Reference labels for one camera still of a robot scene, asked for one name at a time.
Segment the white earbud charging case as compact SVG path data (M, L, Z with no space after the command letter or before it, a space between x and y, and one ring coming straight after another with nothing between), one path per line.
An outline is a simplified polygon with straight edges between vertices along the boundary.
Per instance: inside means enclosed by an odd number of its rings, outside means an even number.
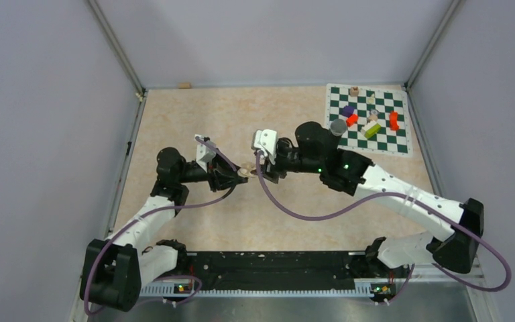
M252 164L250 162L243 163L239 167L237 173L238 175L244 178L255 178L257 176L255 164Z

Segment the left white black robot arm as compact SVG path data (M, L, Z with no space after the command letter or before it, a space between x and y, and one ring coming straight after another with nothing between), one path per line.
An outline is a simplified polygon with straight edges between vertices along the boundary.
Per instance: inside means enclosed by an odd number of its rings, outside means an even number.
M184 246L176 241L152 246L155 233L181 210L218 203L248 181L240 174L240 166L218 149L212 148L209 154L188 162L176 148L161 150L158 177L142 208L115 233L89 242L79 294L86 315L96 315L104 308L128 312L144 286L165 273L172 277L186 273L188 259L180 254ZM224 191L224 195L188 205L187 184L192 182L207 182L211 191Z

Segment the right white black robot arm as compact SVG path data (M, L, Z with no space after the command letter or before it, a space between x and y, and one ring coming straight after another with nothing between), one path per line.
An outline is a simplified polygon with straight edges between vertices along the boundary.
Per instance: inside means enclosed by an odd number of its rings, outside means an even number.
M348 126L336 119L324 128L307 121L295 130L297 144L272 129L257 130L251 147L263 160L259 174L277 183L289 172L317 174L330 189L374 200L424 228L401 238L379 237L365 251L374 276L411 264L436 264L451 272L471 271L478 242L468 233L483 234L484 206L475 199L444 199L386 172L370 158L339 147Z

